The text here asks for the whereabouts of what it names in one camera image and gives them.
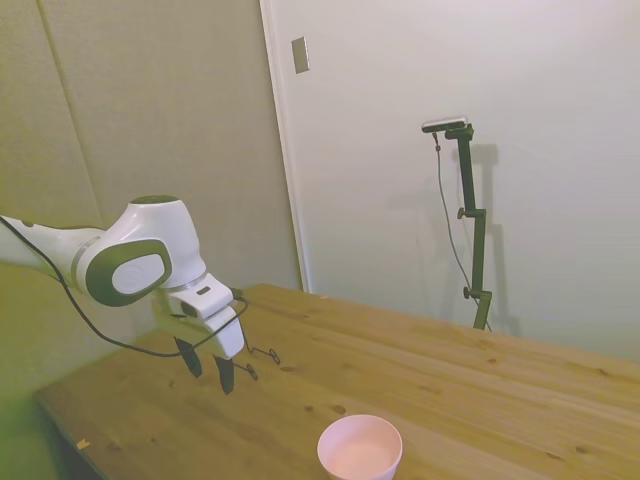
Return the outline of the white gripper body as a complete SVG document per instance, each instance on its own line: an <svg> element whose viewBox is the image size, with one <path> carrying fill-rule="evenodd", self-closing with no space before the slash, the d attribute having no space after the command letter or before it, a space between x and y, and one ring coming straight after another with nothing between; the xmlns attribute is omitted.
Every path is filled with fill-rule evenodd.
<svg viewBox="0 0 640 480"><path fill-rule="evenodd" d="M244 337L237 312L227 306L207 319L173 319L172 328L179 338L196 344L210 337L202 348L223 359L232 359L244 347Z"/></svg>

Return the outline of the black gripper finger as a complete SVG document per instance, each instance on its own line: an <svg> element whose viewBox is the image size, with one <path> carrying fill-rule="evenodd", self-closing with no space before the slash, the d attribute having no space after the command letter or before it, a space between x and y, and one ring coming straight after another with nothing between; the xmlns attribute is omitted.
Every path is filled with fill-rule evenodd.
<svg viewBox="0 0 640 480"><path fill-rule="evenodd" d="M233 391L235 384L234 362L232 359L226 359L219 356L215 356L214 360L219 372L222 391L225 395L228 395Z"/></svg>
<svg viewBox="0 0 640 480"><path fill-rule="evenodd" d="M174 341L189 372L195 378L200 377L202 375L202 365L195 347L191 343L177 337L174 338Z"/></svg>

